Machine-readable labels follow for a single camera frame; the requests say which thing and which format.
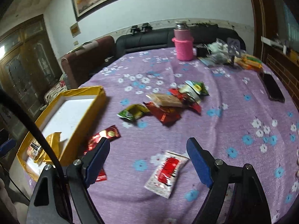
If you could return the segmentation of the dark red foil snack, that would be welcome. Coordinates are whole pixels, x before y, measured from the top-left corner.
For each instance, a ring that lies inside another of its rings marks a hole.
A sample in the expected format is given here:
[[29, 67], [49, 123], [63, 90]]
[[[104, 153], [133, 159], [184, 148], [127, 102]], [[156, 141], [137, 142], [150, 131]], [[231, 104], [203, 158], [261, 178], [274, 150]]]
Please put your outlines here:
[[110, 152], [110, 142], [120, 137], [117, 127], [112, 125], [90, 138], [82, 159], [84, 181], [87, 187], [96, 181], [107, 180], [103, 166]]

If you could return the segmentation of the white red snack packet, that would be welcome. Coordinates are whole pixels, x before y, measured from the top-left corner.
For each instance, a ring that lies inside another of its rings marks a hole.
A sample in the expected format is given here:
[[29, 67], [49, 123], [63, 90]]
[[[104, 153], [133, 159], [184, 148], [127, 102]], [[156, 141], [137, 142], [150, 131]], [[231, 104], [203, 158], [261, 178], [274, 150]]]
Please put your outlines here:
[[189, 158], [171, 151], [166, 151], [144, 188], [169, 199], [174, 189], [180, 170]]

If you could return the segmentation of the red shiny snack bag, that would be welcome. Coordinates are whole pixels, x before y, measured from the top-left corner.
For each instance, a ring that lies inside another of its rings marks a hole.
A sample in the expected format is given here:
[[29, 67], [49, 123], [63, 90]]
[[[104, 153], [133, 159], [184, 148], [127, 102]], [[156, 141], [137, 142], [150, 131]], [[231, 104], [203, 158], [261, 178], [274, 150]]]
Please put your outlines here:
[[153, 102], [144, 103], [150, 113], [162, 124], [170, 125], [181, 118], [182, 108], [179, 107], [158, 107]]

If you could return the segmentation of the green yellow pea snack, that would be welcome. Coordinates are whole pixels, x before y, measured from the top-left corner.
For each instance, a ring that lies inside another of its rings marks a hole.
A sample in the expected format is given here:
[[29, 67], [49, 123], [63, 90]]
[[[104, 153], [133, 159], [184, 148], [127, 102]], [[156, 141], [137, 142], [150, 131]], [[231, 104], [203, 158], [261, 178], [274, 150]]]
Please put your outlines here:
[[117, 116], [123, 120], [135, 122], [149, 113], [150, 111], [145, 105], [133, 104], [119, 112]]

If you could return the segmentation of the beige cracker packet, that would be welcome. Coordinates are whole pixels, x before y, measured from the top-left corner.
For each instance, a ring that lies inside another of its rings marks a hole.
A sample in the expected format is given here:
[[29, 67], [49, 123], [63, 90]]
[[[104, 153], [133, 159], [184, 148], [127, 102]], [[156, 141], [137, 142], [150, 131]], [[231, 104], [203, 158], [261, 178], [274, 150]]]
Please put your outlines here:
[[177, 97], [168, 94], [150, 94], [147, 97], [156, 107], [182, 108], [183, 103]]

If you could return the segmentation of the yellow cardboard box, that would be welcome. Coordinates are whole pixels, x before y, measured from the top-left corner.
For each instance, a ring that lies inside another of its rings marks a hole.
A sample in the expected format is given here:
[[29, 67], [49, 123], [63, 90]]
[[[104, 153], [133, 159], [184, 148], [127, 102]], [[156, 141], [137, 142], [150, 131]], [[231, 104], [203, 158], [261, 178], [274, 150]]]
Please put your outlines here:
[[60, 133], [59, 162], [70, 165], [98, 121], [107, 101], [102, 86], [77, 88], [60, 93], [36, 120], [36, 126], [47, 137]]

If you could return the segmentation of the purple floral tablecloth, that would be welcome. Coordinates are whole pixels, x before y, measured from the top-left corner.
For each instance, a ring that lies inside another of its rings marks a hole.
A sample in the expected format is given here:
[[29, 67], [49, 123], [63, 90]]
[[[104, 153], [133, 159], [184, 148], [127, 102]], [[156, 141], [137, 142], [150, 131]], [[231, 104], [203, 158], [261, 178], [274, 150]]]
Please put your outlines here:
[[[147, 102], [149, 94], [165, 94], [187, 80], [207, 87], [200, 114], [186, 109], [172, 126], [154, 116], [136, 123], [119, 118], [126, 107]], [[89, 135], [111, 125], [121, 134], [104, 164], [107, 179], [88, 190], [105, 223], [191, 223], [208, 193], [192, 163], [179, 172], [169, 199], [144, 187], [163, 154], [185, 154], [191, 137], [229, 165], [253, 165], [272, 222], [291, 208], [298, 195], [298, 110], [283, 84], [285, 102], [274, 102], [256, 72], [181, 62], [176, 50], [167, 48], [124, 55], [85, 83], [97, 85], [107, 101]]]

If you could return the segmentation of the white green snack packet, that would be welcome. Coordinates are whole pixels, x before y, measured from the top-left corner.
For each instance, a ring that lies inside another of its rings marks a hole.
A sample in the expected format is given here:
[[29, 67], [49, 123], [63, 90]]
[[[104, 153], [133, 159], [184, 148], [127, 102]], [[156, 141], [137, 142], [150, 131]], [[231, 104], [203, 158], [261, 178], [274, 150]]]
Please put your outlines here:
[[184, 98], [186, 98], [190, 102], [196, 102], [198, 104], [201, 102], [199, 95], [196, 94], [196, 92], [187, 84], [180, 88], [179, 92], [183, 94]]

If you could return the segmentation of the black smartphone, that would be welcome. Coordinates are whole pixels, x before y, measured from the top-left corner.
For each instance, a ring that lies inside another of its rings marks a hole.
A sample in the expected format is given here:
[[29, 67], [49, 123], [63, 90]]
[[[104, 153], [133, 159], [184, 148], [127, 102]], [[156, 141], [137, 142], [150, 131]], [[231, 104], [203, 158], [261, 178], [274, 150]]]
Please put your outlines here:
[[285, 103], [284, 95], [271, 74], [259, 72], [258, 77], [266, 90], [269, 100]]

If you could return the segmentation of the orange snack boxes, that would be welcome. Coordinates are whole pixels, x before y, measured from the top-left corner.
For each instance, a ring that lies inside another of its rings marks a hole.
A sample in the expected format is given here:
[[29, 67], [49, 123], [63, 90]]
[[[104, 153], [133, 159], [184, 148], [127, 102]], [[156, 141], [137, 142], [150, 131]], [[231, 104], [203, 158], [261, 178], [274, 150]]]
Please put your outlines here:
[[259, 58], [249, 54], [242, 54], [241, 57], [236, 57], [235, 62], [245, 70], [253, 70], [256, 72], [263, 71], [263, 65]]

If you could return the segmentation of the wooden cabinet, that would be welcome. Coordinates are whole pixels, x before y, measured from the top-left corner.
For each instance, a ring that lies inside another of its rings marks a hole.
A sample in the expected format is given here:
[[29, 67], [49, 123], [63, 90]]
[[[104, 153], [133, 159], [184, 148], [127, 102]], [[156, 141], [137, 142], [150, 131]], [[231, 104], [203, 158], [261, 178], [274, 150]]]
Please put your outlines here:
[[32, 119], [61, 75], [42, 15], [1, 35], [1, 87]]

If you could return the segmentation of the white plastic bag pile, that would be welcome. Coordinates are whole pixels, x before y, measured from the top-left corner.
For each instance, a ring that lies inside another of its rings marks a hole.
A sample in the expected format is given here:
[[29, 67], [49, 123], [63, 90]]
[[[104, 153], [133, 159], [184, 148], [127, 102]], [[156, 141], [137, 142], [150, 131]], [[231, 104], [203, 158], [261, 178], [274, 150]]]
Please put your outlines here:
[[217, 38], [215, 42], [206, 46], [208, 50], [208, 59], [214, 64], [225, 64], [230, 62], [228, 53], [228, 44]]

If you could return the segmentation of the black phone stand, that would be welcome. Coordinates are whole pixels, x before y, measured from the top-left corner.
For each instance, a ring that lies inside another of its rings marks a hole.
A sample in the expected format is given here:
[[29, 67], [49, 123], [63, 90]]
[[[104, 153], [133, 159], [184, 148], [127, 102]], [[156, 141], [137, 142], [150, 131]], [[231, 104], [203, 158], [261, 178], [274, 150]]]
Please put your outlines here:
[[234, 68], [235, 67], [235, 60], [241, 58], [241, 45], [238, 39], [228, 38], [227, 39], [228, 45], [228, 55], [230, 58], [229, 65]]

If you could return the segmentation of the pink sleeved thermos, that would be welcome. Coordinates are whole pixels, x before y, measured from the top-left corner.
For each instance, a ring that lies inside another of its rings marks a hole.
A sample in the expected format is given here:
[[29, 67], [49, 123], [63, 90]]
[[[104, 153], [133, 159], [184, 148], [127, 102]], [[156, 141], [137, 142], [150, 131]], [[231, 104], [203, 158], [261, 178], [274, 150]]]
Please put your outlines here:
[[172, 42], [175, 45], [176, 56], [180, 61], [191, 61], [194, 58], [191, 30], [186, 21], [176, 21], [174, 37]]

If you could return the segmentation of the black leather sofa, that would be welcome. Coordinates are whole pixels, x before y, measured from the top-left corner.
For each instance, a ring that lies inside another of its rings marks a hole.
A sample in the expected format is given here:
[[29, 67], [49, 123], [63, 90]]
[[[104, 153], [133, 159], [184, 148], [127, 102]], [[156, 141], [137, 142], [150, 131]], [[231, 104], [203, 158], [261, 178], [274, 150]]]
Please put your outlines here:
[[[240, 41], [242, 50], [246, 50], [246, 44], [239, 34], [233, 29], [218, 27], [218, 25], [199, 25], [190, 28], [191, 35], [194, 38], [194, 44], [210, 44], [217, 39], [227, 41], [228, 38]], [[120, 36], [115, 44], [115, 58], [118, 59], [126, 54], [148, 51], [162, 48], [172, 48], [174, 43], [173, 28], [163, 28], [152, 30], [147, 33], [136, 33]]]

